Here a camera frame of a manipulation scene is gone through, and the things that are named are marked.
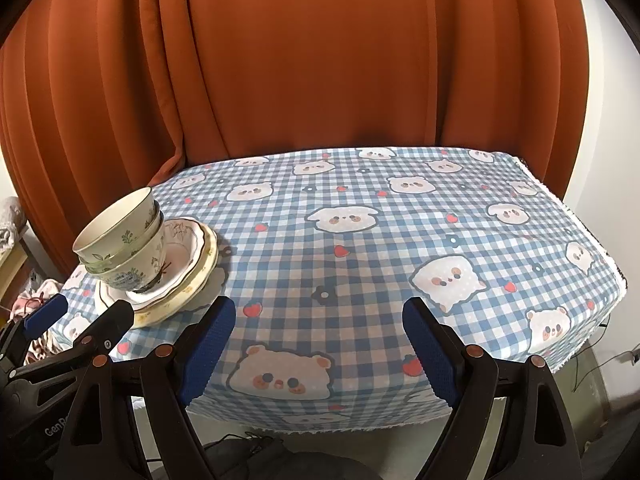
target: white wall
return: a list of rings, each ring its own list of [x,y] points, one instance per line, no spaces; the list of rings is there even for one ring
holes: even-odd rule
[[[629,285],[593,348],[601,364],[640,343],[640,54],[604,0],[582,0],[582,6],[589,95],[564,201],[615,259]],[[600,369],[613,409],[640,400],[640,364],[630,362],[626,356]]]
[[[0,153],[0,199],[8,196],[17,196],[17,193],[15,192],[14,184],[11,182],[6,165],[4,164],[4,157]],[[31,229],[31,226],[25,233],[24,240],[27,243],[27,247],[31,250],[33,257],[45,273],[43,278],[55,278],[56,280],[64,281],[63,276],[60,275],[52,263],[49,255],[45,252],[42,244]]]

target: curtain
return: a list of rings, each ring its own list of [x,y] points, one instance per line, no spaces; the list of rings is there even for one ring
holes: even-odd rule
[[[54,263],[184,166],[332,146],[520,156],[562,196],[586,104],[580,0],[33,0],[0,142]]]

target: plate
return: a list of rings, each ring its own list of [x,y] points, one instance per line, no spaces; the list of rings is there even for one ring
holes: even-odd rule
[[[193,270],[198,263],[204,247],[204,231],[199,222],[191,218],[171,218],[164,222],[166,257],[164,273],[158,284],[146,292],[125,292],[105,283],[98,293],[107,304],[116,300],[129,301],[134,311],[142,310],[161,300]]]
[[[207,283],[207,279],[218,261],[218,238],[207,225],[200,225],[204,231],[205,244],[195,267],[180,286],[167,296],[146,308],[135,311],[132,329],[164,321],[184,307]],[[104,284],[98,283],[96,292],[101,290],[101,286],[104,287]],[[113,303],[103,301],[100,294],[94,294],[94,301],[98,314],[103,313]]]

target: stacked bowls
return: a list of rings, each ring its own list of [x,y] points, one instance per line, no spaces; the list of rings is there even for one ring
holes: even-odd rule
[[[82,230],[73,245],[86,270],[119,290],[149,290],[160,277],[166,248],[164,215],[153,190],[124,196]]]

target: ceramic bowl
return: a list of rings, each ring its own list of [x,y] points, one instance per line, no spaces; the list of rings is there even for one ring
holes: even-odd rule
[[[145,232],[154,213],[154,194],[150,187],[129,193],[82,229],[73,250],[89,265],[111,258]]]
[[[164,224],[162,224],[151,240],[126,262],[114,269],[92,274],[92,276],[118,290],[146,290],[146,287],[158,280],[165,256],[166,245]]]
[[[136,240],[133,240],[132,243],[127,244],[120,252],[114,254],[110,258],[105,258],[103,261],[97,262],[96,264],[88,264],[80,258],[80,262],[84,264],[86,270],[92,274],[99,274],[100,272],[115,269],[142,249],[142,247],[151,240],[151,237],[158,232],[158,229],[164,223],[164,213],[160,211],[160,205],[155,201],[154,205],[156,207],[156,214],[144,233],[142,233]]]

